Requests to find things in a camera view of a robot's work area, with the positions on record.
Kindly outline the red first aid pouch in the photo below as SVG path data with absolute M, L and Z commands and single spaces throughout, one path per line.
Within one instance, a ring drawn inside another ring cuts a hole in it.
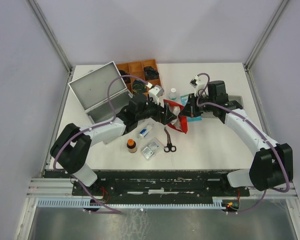
M 182 106 L 181 104 L 172 101 L 172 100 L 168 100 L 168 99 L 164 99 L 163 100 L 164 103 L 168 103 L 169 106 L 180 106 L 180 109 L 182 109 L 184 106 Z M 188 132 L 188 120 L 187 117 L 185 116 L 178 116 L 179 120 L 180 120 L 180 127 L 174 127 L 171 123 L 168 124 L 168 126 L 173 129 L 176 130 L 178 132 L 184 133 L 186 134 Z

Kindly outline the grey plastic divider tray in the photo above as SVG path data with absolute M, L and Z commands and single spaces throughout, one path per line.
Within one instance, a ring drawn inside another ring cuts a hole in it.
M 241 105 L 241 107 L 242 107 L 242 109 L 244 108 L 244 102 L 243 102 L 243 98 L 241 97 L 241 96 L 239 96 L 239 95 L 229 95 L 228 96 L 228 100 L 230 101 L 230 102 L 233 102 L 233 101 L 237 101 L 238 102 L 238 104 L 239 105 Z M 216 118 L 214 115 L 213 115 L 213 112 L 212 111 L 206 111 L 206 112 L 203 112 L 202 114 L 201 114 L 201 117 L 202 118 L 212 118 L 212 119 L 214 119 L 214 118 Z

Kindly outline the bag of bandage packets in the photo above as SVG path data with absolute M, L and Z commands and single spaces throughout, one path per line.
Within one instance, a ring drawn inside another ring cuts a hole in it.
M 176 116 L 175 120 L 171 121 L 171 124 L 176 127 L 179 128 L 180 127 L 180 119 L 179 119 L 179 114 L 181 112 L 181 108 L 180 106 L 170 106 L 169 107 L 170 111 Z

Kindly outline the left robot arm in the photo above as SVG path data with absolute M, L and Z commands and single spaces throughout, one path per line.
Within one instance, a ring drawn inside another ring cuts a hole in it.
M 86 164 L 93 145 L 128 134 L 141 120 L 153 119 L 167 125 L 177 118 L 168 103 L 156 104 L 144 94 L 138 93 L 114 118 L 86 128 L 73 123 L 67 124 L 52 145 L 50 155 L 55 163 L 60 164 L 63 170 L 83 184 L 83 189 L 89 195 L 96 195 L 101 189 L 101 183 L 97 180 L 97 174 Z

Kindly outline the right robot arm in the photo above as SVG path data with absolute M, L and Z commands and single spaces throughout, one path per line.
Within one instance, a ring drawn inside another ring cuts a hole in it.
M 266 135 L 248 117 L 243 106 L 230 100 L 222 80 L 201 83 L 199 78 L 190 81 L 195 89 L 180 112 L 182 116 L 195 118 L 212 113 L 233 130 L 253 155 L 249 169 L 229 172 L 219 183 L 221 193 L 232 195 L 238 187 L 254 187 L 259 191 L 268 189 L 286 193 L 293 179 L 293 150 Z

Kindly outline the blue cotton swab bag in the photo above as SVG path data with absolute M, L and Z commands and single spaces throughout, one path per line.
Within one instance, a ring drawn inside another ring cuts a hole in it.
M 189 98 L 188 94 L 180 96 L 180 102 L 181 102 L 181 104 L 183 106 L 185 106 L 186 103 L 188 102 L 188 98 Z M 198 117 L 187 117 L 187 121 L 188 122 L 198 122 L 198 121 L 201 121 L 201 120 L 202 120 L 201 116 L 198 116 Z

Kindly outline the clear bottle white cap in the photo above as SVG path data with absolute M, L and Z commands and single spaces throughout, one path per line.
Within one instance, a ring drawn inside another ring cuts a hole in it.
M 168 98 L 171 100 L 171 101 L 176 101 L 177 99 L 177 90 L 175 88 L 171 88 L 170 89 L 170 92 L 168 94 Z

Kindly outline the white blue bandage roll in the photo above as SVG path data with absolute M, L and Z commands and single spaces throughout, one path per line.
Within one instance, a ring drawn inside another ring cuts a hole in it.
M 153 129 L 154 124 L 153 123 L 148 123 L 146 126 L 143 127 L 143 129 L 138 133 L 137 137 L 139 139 L 144 139 L 150 131 Z

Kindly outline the alcohol wipe packets bag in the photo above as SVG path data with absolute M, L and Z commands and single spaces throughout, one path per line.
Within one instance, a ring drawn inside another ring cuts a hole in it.
M 150 158 L 154 157 L 161 150 L 163 150 L 162 143 L 156 137 L 154 137 L 141 150 L 141 154 L 145 158 L 145 160 L 148 161 L 150 160 Z

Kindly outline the brown bottle orange cap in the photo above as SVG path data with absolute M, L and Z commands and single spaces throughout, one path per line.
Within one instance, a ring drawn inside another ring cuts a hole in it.
M 131 138 L 127 140 L 126 147 L 130 153 L 135 153 L 138 149 L 136 142 Z

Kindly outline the wooden compartment tray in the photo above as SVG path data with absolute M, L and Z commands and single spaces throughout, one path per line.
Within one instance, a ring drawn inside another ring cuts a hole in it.
M 137 76 L 147 83 L 162 86 L 157 62 L 155 59 L 117 63 L 116 67 L 121 75 Z M 142 93 L 148 97 L 149 88 L 147 88 L 142 81 L 131 76 L 124 77 L 123 80 L 128 90 L 133 95 Z

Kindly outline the grey metal first aid box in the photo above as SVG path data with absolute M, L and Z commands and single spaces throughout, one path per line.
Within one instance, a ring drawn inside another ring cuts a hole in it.
M 120 76 L 112 61 L 68 84 L 91 122 L 80 130 L 88 129 L 84 134 L 91 138 L 92 146 L 99 142 L 106 145 L 124 134 L 126 125 L 114 115 L 128 105 L 133 95 Z

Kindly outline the black handled bandage scissors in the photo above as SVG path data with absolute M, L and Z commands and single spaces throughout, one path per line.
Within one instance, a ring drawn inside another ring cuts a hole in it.
M 164 128 L 164 132 L 166 133 L 166 136 L 167 136 L 167 144 L 163 149 L 164 152 L 165 153 L 174 153 L 174 152 L 176 152 L 177 147 L 172 144 L 170 133 L 168 132 L 166 127 Z

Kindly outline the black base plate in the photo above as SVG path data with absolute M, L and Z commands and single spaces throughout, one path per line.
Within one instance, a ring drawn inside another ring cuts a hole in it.
M 75 182 L 73 196 L 88 193 L 107 204 L 210 204 L 214 197 L 248 197 L 248 187 L 231 187 L 226 170 L 97 170 L 87 190 Z

